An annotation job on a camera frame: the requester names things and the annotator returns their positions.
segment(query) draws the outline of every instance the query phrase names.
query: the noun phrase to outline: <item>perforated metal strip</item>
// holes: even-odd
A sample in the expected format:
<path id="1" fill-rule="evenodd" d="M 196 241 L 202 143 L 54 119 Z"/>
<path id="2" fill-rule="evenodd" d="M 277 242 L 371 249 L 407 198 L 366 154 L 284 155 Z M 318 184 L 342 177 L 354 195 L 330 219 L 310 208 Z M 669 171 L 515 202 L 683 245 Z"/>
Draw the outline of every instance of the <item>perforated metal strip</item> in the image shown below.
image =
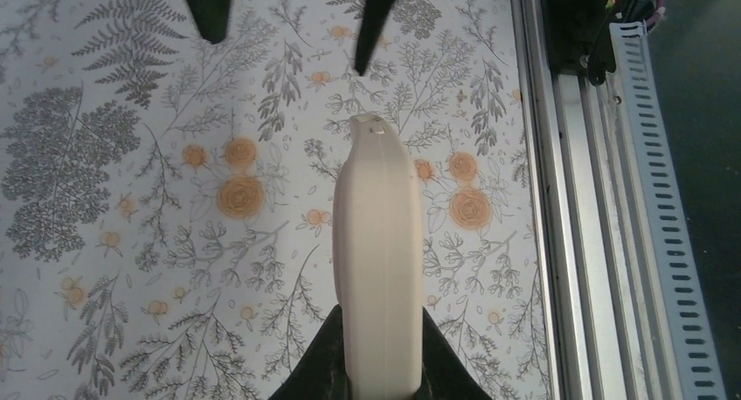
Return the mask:
<path id="1" fill-rule="evenodd" d="M 610 32 L 684 398 L 722 400 L 726 396 L 655 91 L 646 29 L 643 23 L 612 24 Z"/>

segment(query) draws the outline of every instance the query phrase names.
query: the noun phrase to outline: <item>white tablecloth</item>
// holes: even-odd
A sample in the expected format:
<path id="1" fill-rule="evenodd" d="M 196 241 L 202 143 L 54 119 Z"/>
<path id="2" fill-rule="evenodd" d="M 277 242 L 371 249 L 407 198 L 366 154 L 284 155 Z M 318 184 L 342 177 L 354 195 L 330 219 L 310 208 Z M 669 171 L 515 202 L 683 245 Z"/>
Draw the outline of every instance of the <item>white tablecloth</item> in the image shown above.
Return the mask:
<path id="1" fill-rule="evenodd" d="M 546 398 L 509 0 L 0 0 L 0 399 L 267 398 L 336 304 L 346 120 L 417 160 L 426 307 L 494 399 Z"/>

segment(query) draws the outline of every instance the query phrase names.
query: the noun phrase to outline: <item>metal frame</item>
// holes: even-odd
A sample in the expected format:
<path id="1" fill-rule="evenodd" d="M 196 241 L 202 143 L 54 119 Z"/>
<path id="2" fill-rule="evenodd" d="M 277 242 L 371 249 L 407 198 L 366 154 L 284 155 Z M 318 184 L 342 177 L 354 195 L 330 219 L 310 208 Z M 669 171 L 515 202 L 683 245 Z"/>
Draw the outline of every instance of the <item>metal frame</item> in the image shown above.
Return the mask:
<path id="1" fill-rule="evenodd" d="M 612 26 L 594 87 L 551 72 L 541 0 L 511 1 L 551 398 L 725 399 L 645 29 Z"/>

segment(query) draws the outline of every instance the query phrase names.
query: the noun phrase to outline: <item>cream-colored handle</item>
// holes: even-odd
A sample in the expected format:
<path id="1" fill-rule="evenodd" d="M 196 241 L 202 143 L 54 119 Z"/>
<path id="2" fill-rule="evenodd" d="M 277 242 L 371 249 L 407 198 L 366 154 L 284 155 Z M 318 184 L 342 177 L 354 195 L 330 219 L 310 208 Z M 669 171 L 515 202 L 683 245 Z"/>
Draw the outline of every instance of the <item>cream-colored handle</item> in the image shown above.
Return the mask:
<path id="1" fill-rule="evenodd" d="M 333 260 L 354 400 L 407 400 L 422 378 L 422 213 L 412 158 L 392 126 L 350 118 L 335 186 Z"/>

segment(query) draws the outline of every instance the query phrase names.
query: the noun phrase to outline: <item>dark floor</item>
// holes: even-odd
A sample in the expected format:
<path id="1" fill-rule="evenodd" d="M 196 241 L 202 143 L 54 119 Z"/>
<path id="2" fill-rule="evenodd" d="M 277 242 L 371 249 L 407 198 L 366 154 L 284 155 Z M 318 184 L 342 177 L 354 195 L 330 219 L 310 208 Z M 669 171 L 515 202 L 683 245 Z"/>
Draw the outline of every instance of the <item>dark floor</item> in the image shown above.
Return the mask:
<path id="1" fill-rule="evenodd" d="M 661 110 L 728 398 L 741 399 L 741 0 L 668 0 Z"/>

